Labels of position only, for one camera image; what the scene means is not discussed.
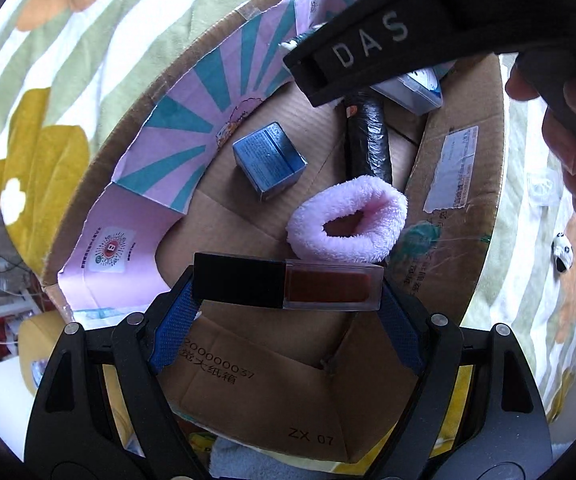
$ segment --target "small clear plastic object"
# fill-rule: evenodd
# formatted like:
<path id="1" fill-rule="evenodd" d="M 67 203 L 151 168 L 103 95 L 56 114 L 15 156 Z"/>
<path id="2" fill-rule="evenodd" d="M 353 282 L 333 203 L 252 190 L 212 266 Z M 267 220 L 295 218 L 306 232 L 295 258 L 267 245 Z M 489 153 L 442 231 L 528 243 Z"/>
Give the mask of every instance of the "small clear plastic object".
<path id="1" fill-rule="evenodd" d="M 537 207 L 557 205 L 561 199 L 561 175 L 545 168 L 527 174 L 528 198 L 530 204 Z"/>

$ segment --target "panda figurine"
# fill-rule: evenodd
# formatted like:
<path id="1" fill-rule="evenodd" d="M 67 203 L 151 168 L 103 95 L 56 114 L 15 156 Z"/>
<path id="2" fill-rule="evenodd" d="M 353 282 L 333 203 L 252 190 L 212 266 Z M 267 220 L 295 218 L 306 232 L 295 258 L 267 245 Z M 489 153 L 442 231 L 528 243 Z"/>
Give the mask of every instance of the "panda figurine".
<path id="1" fill-rule="evenodd" d="M 566 272 L 572 266 L 573 252 L 570 240 L 564 233 L 557 233 L 552 241 L 552 259 L 558 272 Z"/>

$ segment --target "white lettering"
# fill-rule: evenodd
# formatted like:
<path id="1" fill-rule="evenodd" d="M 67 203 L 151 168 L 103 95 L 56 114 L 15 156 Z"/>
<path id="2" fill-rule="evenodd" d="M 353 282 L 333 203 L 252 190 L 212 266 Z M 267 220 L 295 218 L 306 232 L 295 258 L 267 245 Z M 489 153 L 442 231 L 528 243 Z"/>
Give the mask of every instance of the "white lettering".
<path id="1" fill-rule="evenodd" d="M 348 46 L 345 43 L 337 43 L 332 48 L 332 50 L 335 53 L 335 55 L 337 56 L 338 60 L 341 61 L 341 64 L 344 66 L 344 68 L 349 68 L 353 65 L 353 63 L 354 63 L 353 53 L 350 52 L 350 49 L 348 48 Z M 346 58 L 344 58 L 344 56 L 342 56 L 342 52 L 346 53 Z"/>
<path id="2" fill-rule="evenodd" d="M 393 22 L 396 18 L 397 13 L 394 10 L 386 12 L 382 17 L 383 26 L 395 32 L 392 36 L 394 41 L 404 41 L 408 37 L 408 27 L 401 22 Z"/>
<path id="3" fill-rule="evenodd" d="M 377 43 L 373 38 L 364 32 L 362 28 L 359 29 L 359 37 L 362 39 L 362 45 L 364 46 L 364 54 L 369 57 L 368 51 L 372 48 L 381 50 L 382 46 Z"/>

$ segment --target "pink plush ring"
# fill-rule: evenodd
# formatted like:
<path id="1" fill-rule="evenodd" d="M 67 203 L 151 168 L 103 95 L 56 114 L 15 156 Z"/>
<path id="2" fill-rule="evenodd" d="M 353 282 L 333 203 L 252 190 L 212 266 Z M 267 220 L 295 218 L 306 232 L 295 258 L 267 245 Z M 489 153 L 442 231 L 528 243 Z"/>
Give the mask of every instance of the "pink plush ring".
<path id="1" fill-rule="evenodd" d="M 364 216 L 350 237 L 324 231 L 331 220 L 362 211 Z M 395 245 L 406 222 L 408 201 L 387 182 L 360 176 L 329 187 L 304 202 L 290 217 L 288 243 L 302 260 L 373 264 Z"/>

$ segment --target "pink and teal paper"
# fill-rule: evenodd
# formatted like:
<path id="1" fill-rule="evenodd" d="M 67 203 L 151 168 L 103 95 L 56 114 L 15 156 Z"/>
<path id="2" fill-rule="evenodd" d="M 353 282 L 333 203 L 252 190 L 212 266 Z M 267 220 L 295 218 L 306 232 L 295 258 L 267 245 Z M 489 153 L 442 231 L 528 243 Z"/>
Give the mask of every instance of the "pink and teal paper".
<path id="1" fill-rule="evenodd" d="M 143 312 L 169 290 L 155 263 L 164 234 L 241 121 L 291 80 L 279 43 L 356 0 L 282 0 L 204 56 L 160 99 L 119 160 L 59 274 L 85 328 Z"/>

